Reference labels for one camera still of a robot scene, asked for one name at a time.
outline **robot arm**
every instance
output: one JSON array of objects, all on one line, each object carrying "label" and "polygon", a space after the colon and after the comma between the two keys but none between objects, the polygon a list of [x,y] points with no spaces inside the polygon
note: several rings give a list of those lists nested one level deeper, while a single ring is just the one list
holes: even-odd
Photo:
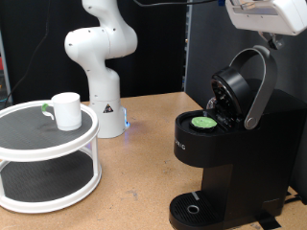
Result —
[{"label": "robot arm", "polygon": [[83,7],[98,18],[100,26],[69,33],[65,51],[87,75],[89,107],[96,112],[100,123],[98,137],[111,138],[122,134],[129,124],[120,102],[119,76],[106,67],[105,61],[133,53],[137,36],[121,16],[117,0],[83,0]]},{"label": "robot arm", "polygon": [[281,35],[299,35],[307,27],[305,0],[225,0],[237,29],[258,31],[273,49],[284,43]]}]

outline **green tag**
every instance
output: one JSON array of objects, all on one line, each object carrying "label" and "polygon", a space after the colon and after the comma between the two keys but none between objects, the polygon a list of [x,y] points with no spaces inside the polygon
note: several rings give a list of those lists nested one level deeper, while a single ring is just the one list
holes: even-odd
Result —
[{"label": "green tag", "polygon": [[211,128],[217,125],[217,123],[212,118],[208,118],[208,117],[193,118],[192,124],[195,127],[203,127],[203,128]]},{"label": "green tag", "polygon": [[46,112],[46,108],[49,106],[49,104],[45,103],[44,105],[41,106],[41,111]]}]

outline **black cable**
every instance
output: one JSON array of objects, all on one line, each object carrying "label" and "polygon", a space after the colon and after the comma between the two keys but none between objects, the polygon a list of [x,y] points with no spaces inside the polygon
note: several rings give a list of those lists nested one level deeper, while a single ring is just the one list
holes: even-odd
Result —
[{"label": "black cable", "polygon": [[301,198],[300,197],[293,197],[293,198],[290,198],[290,199],[287,199],[286,201],[285,201],[285,204],[287,204],[287,203],[292,203],[292,202],[295,202],[295,201],[301,201]]},{"label": "black cable", "polygon": [[133,0],[133,1],[140,7],[159,7],[159,6],[166,6],[166,5],[196,5],[196,4],[215,2],[217,0],[205,0],[205,1],[200,1],[200,2],[168,2],[168,3],[155,3],[155,4],[148,4],[148,5],[141,4],[137,0]]},{"label": "black cable", "polygon": [[48,2],[48,11],[47,11],[47,20],[46,20],[46,33],[45,33],[45,36],[40,40],[39,44],[36,46],[35,48],[35,51],[33,52],[32,54],[32,57],[30,59],[30,62],[29,62],[29,65],[28,65],[28,69],[25,73],[25,75],[21,78],[21,80],[19,80],[19,82],[13,87],[13,89],[11,90],[11,93],[8,95],[8,98],[4,104],[4,108],[7,107],[7,103],[8,103],[8,100],[10,98],[10,96],[12,95],[12,92],[17,88],[17,86],[26,79],[26,77],[28,76],[28,73],[29,73],[29,70],[32,66],[32,62],[33,62],[33,59],[35,57],[35,54],[37,52],[37,50],[40,48],[40,46],[42,45],[42,43],[45,41],[45,39],[47,38],[48,34],[49,34],[49,19],[50,19],[50,5],[51,5],[51,0],[49,0]]}]

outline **gray wall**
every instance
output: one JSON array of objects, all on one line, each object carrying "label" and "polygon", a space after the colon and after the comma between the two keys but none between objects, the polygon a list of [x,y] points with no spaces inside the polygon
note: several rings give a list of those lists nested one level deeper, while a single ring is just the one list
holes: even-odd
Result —
[{"label": "gray wall", "polygon": [[[266,42],[257,32],[237,30],[225,7],[216,2],[192,7],[188,46],[186,93],[205,107],[213,97],[211,76],[229,65],[240,51]],[[286,46],[272,51],[278,65],[276,88],[307,103],[307,31],[299,36],[285,36]],[[243,70],[246,78],[262,78],[259,57],[251,59]],[[307,198],[307,126],[295,163],[292,186]]]}]

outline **black coffee maker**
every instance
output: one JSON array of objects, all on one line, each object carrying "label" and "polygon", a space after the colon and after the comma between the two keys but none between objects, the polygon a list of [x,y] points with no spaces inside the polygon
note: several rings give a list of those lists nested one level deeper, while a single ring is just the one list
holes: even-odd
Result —
[{"label": "black coffee maker", "polygon": [[[264,76],[245,80],[242,66],[260,56]],[[277,67],[270,51],[255,46],[239,53],[212,77],[211,109],[176,118],[175,155],[203,168],[201,190],[179,195],[170,205],[177,230],[222,230],[259,221],[265,229],[278,223],[303,131],[307,106],[274,89]],[[216,122],[194,126],[196,117]]]}]

